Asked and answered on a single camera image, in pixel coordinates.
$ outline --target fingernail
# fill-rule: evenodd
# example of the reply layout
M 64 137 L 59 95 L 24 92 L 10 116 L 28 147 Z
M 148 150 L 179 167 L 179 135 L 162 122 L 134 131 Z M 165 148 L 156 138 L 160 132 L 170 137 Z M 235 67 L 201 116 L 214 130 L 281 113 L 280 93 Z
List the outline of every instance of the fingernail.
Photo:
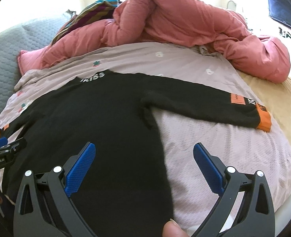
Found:
M 176 223 L 173 219 L 170 218 L 170 221 L 173 223 L 173 225 L 176 225 L 178 228 L 181 229 L 181 227 L 178 225 L 178 223 Z

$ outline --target silver screw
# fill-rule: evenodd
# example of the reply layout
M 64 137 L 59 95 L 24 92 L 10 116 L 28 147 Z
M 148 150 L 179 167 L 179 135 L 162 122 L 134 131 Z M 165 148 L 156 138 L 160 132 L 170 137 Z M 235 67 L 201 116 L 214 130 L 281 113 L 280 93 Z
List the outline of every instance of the silver screw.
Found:
M 25 172 L 25 176 L 30 176 L 31 175 L 31 170 L 27 170 L 26 172 Z
M 229 173 L 235 173 L 235 168 L 232 167 L 232 166 L 229 166 L 226 170 L 227 170 Z
M 258 170 L 257 171 L 257 175 L 260 176 L 260 177 L 263 177 L 264 176 L 264 173 L 263 173 L 263 171 Z
M 56 167 L 53 169 L 53 172 L 55 172 L 55 173 L 59 173 L 61 170 L 62 170 L 62 167 L 60 167 L 60 166 L 56 166 Z

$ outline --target orange patch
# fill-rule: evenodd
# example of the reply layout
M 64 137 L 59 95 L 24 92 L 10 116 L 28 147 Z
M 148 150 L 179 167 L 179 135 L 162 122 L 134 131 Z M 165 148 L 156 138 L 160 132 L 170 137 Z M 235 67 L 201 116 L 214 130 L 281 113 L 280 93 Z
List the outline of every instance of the orange patch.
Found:
M 271 118 L 269 112 L 266 110 L 266 107 L 256 103 L 256 109 L 261 119 L 257 129 L 269 132 L 271 128 Z
M 232 93 L 231 94 L 231 103 L 245 105 L 245 100 L 244 100 L 243 96 Z

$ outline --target quilted fabric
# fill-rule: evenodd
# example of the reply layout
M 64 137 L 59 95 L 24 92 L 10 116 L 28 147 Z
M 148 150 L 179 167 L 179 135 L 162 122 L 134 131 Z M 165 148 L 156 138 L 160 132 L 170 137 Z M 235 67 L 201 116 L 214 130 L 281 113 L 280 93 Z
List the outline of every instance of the quilted fabric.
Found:
M 0 113 L 13 94 L 21 75 L 16 56 L 20 50 L 36 50 L 48 45 L 70 14 L 30 20 L 0 33 Z

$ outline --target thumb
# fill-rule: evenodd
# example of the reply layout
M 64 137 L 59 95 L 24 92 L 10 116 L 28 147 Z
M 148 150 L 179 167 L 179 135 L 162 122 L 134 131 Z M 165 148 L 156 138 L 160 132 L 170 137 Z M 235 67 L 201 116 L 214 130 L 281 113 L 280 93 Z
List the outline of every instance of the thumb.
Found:
M 171 221 L 164 225 L 163 237 L 189 237 L 189 235 L 185 233 L 174 220 L 171 219 Z

